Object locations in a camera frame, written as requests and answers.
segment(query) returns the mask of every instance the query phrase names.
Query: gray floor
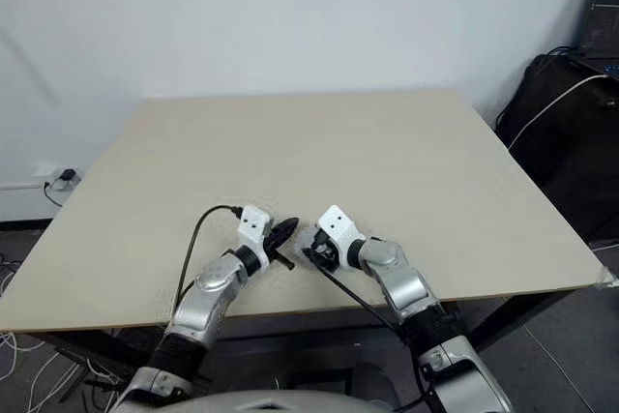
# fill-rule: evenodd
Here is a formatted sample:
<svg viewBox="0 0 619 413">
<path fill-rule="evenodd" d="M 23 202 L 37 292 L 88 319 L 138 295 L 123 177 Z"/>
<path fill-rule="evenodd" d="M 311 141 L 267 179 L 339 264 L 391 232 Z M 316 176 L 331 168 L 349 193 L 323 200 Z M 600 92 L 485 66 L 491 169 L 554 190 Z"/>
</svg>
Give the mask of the gray floor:
<svg viewBox="0 0 619 413">
<path fill-rule="evenodd" d="M 39 237 L 38 232 L 0 233 L 0 251 L 9 260 L 21 260 Z M 612 272 L 619 274 L 619 250 L 602 251 L 599 258 Z M 6 271 L 1 272 L 0 279 L 4 276 Z M 528 325 L 598 413 L 615 413 L 619 404 L 619 391 L 616 388 L 619 383 L 618 292 L 617 288 L 579 290 L 534 318 Z M 460 308 L 467 324 L 473 325 L 499 304 L 498 300 L 470 301 L 461 303 Z M 273 321 L 256 319 L 252 324 L 268 324 L 271 328 Z M 286 324 L 305 327 L 309 323 L 307 319 L 293 319 Z M 36 343 L 25 336 L 18 338 L 23 346 Z M 44 346 L 31 353 L 19 354 L 13 376 L 0 382 L 0 411 L 27 411 L 33 377 L 52 353 L 50 347 Z M 0 347 L 0 376 L 10 367 L 12 357 L 13 353 L 6 345 Z M 482 357 L 508 393 L 516 411 L 587 411 L 558 368 L 524 329 L 518 329 L 501 339 L 484 351 Z M 402 401 L 406 402 L 417 395 L 413 387 L 410 361 L 396 343 L 314 348 L 278 355 L 257 354 L 242 360 L 216 356 L 203 367 L 203 371 L 214 380 L 212 389 L 223 391 L 275 388 L 284 374 L 292 370 L 349 368 L 360 362 L 381 366 L 394 380 Z M 37 382 L 35 403 L 44 397 L 70 364 L 68 360 L 59 357 L 49 367 Z M 89 411 L 95 411 L 89 402 L 88 406 Z M 80 390 L 60 405 L 54 398 L 44 410 L 49 413 L 84 411 Z M 413 411 L 426 410 L 420 406 Z"/>
</svg>

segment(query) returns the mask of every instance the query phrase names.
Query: beige tabletop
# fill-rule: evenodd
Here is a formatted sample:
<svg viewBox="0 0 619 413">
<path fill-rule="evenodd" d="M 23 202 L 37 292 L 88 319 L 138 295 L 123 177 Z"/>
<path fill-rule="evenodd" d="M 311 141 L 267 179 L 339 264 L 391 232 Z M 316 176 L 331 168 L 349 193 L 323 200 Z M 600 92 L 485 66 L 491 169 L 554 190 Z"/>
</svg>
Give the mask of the beige tabletop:
<svg viewBox="0 0 619 413">
<path fill-rule="evenodd" d="M 1 330 L 167 321 L 195 221 L 256 205 L 315 222 L 338 204 L 367 235 L 399 242 L 443 300 L 587 286 L 602 264 L 448 90 L 152 100 L 95 162 L 0 299 Z M 209 218 L 188 277 L 236 246 Z M 228 314 L 355 304 L 294 251 Z M 372 304 L 378 286 L 339 277 Z"/>
</svg>

